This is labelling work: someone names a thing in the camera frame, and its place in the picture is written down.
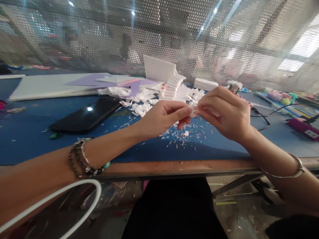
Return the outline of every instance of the perforated metal screen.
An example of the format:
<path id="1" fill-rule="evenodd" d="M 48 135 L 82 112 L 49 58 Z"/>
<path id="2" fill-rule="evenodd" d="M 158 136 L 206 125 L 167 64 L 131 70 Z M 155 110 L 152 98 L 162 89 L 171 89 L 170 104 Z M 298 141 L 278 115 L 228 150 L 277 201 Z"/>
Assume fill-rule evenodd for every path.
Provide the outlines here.
<path id="1" fill-rule="evenodd" d="M 144 76 L 143 54 L 187 82 L 319 90 L 315 0 L 0 0 L 0 58 Z"/>

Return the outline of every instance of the bracelet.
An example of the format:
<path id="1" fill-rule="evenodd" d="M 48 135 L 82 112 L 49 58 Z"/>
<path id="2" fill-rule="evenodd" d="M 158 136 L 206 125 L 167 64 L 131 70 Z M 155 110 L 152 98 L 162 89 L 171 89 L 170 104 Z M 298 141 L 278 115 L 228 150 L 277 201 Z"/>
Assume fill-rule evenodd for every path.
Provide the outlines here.
<path id="1" fill-rule="evenodd" d="M 94 137 L 90 137 L 90 138 L 82 138 L 82 139 L 79 139 L 79 141 L 77 141 L 71 151 L 70 151 L 70 154 L 69 154 L 69 165 L 72 169 L 72 171 L 75 172 L 75 174 L 77 175 L 78 178 L 91 178 L 95 175 L 99 175 L 101 174 L 105 169 L 107 169 L 109 166 L 110 166 L 110 162 L 108 162 L 107 164 L 103 165 L 102 167 L 98 168 L 98 169 L 95 169 L 94 167 L 92 167 L 89 163 L 89 160 L 86 158 L 85 156 L 85 153 L 84 153 L 84 144 L 93 139 Z M 83 162 L 82 160 L 82 157 L 79 153 L 81 149 L 81 154 L 85 160 L 85 162 Z M 76 157 L 76 161 L 78 162 L 78 164 L 83 168 L 84 170 L 84 173 L 86 174 L 85 176 L 84 175 L 81 175 L 79 173 L 79 171 L 77 170 L 77 168 L 75 167 L 74 165 L 74 161 L 73 161 L 73 154 L 75 154 L 75 157 Z"/>
<path id="2" fill-rule="evenodd" d="M 294 174 L 294 175 L 292 175 L 292 176 L 280 177 L 280 176 L 275 176 L 275 175 L 272 175 L 272 174 L 270 174 L 270 173 L 267 173 L 267 172 L 266 172 L 265 170 L 263 170 L 261 167 L 260 167 L 260 169 L 261 169 L 265 174 L 268 174 L 269 176 L 272 176 L 272 177 L 274 177 L 274 178 L 281 178 L 281 179 L 283 179 L 283 178 L 297 178 L 297 177 L 299 177 L 302 173 L 305 172 L 305 169 L 304 169 L 304 167 L 303 167 L 303 165 L 302 165 L 302 162 L 301 162 L 301 160 L 300 160 L 297 156 L 295 156 L 295 155 L 293 155 L 293 154 L 291 154 L 291 153 L 288 153 L 288 154 L 291 155 L 295 160 L 297 160 L 297 162 L 298 162 L 298 164 L 299 164 L 298 172 L 297 172 L 296 174 Z"/>

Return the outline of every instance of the black phone screen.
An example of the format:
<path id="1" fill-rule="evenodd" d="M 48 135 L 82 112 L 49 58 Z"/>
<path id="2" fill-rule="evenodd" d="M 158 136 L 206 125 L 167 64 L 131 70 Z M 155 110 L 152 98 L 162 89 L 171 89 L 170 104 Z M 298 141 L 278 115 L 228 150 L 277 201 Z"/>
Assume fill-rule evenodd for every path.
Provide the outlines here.
<path id="1" fill-rule="evenodd" d="M 121 107 L 119 102 L 118 98 L 100 98 L 51 124 L 50 129 L 61 133 L 89 133 Z"/>

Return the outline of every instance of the white cable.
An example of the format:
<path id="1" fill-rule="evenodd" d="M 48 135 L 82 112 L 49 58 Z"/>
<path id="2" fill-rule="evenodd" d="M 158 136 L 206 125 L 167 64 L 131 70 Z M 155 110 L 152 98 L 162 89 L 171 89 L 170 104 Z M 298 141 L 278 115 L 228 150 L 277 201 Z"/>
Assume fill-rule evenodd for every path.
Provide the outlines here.
<path id="1" fill-rule="evenodd" d="M 26 215 L 28 215 L 30 212 L 32 212 L 33 210 L 37 209 L 39 206 L 43 205 L 44 203 L 46 203 L 47 201 L 51 200 L 52 198 L 60 195 L 61 193 L 65 192 L 65 191 L 67 191 L 67 190 L 69 190 L 69 189 L 71 189 L 71 188 L 73 188 L 75 186 L 78 186 L 78 185 L 81 185 L 81 184 L 85 184 L 85 183 L 92 183 L 92 184 L 95 185 L 95 187 L 96 187 L 95 199 L 94 199 L 91 207 L 84 214 L 84 216 L 70 230 L 68 230 L 67 233 L 65 233 L 60 239 L 68 238 L 89 217 L 89 215 L 91 214 L 91 212 L 93 211 L 93 209 L 97 205 L 97 203 L 98 203 L 98 201 L 100 199 L 100 196 L 101 196 L 101 192 L 102 192 L 101 184 L 99 183 L 99 181 L 97 181 L 95 179 L 85 179 L 85 180 L 78 181 L 78 182 L 75 182 L 73 184 L 70 184 L 70 185 L 68 185 L 68 186 L 56 191 L 55 193 L 53 193 L 53 194 L 47 196 L 46 198 L 42 199 L 41 201 L 37 202 L 33 206 L 29 207 L 28 209 L 26 209 L 25 211 L 23 211 L 22 213 L 17 215 L 15 218 L 11 219 L 10 221 L 8 221 L 4 225 L 2 225 L 0 227 L 0 233 L 2 233 L 3 231 L 5 231 L 9 227 L 11 227 L 13 224 L 15 224 L 16 222 L 21 220 Z"/>

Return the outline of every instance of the person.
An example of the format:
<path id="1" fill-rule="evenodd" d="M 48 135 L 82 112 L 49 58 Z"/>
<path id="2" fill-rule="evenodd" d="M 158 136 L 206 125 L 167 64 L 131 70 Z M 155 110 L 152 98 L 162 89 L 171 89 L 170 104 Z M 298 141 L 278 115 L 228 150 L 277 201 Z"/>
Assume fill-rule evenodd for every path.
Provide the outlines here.
<path id="1" fill-rule="evenodd" d="M 221 116 L 210 113 L 210 108 Z M 135 124 L 89 140 L 85 155 L 94 168 L 106 164 L 133 145 L 158 137 L 175 122 L 178 129 L 190 124 L 188 104 L 159 101 Z M 250 106 L 224 87 L 208 92 L 196 114 L 230 140 L 241 144 L 280 191 L 285 202 L 302 214 L 283 219 L 269 228 L 270 238 L 296 238 L 315 232 L 319 216 L 319 180 L 307 169 L 296 178 L 296 158 L 267 140 L 250 125 Z M 55 191 L 79 180 L 68 157 L 72 146 L 47 153 L 11 167 L 0 176 L 0 225 Z M 15 225 L 31 218 L 32 213 Z M 214 214 L 205 178 L 150 181 L 134 206 L 123 238 L 225 238 Z"/>

